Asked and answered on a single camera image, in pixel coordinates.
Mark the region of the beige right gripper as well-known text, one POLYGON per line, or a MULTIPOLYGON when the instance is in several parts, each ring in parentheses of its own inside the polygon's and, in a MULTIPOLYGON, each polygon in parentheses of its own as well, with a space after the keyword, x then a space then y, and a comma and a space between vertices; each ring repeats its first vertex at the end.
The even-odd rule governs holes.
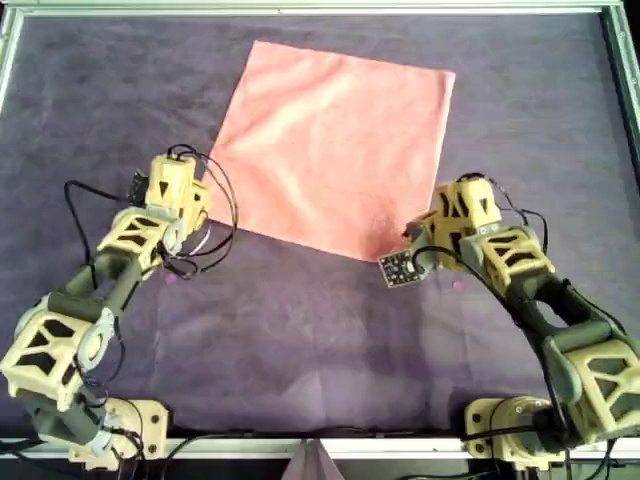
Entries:
POLYGON ((485 274, 501 274, 503 261, 489 240, 500 230, 501 214, 488 180, 475 177, 441 185, 431 210, 407 224, 408 271, 427 274, 466 264, 485 274))

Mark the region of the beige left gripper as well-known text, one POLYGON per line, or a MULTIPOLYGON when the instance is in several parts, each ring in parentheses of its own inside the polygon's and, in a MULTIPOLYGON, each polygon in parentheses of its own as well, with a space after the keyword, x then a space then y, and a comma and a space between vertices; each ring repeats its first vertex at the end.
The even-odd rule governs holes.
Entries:
POLYGON ((212 197, 204 182, 196 177, 192 156, 172 159, 158 155, 151 161, 145 204, 181 220, 185 235, 199 230, 208 218, 212 197))

